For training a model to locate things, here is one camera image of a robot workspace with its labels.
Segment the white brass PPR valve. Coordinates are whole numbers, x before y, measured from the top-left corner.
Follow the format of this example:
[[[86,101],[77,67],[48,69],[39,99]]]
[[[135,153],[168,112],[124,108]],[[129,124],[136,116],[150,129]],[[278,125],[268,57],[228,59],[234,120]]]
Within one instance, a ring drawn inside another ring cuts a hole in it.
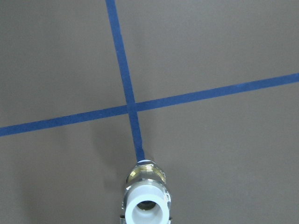
[[[136,163],[126,178],[121,224],[170,224],[171,193],[165,172],[151,160]]]

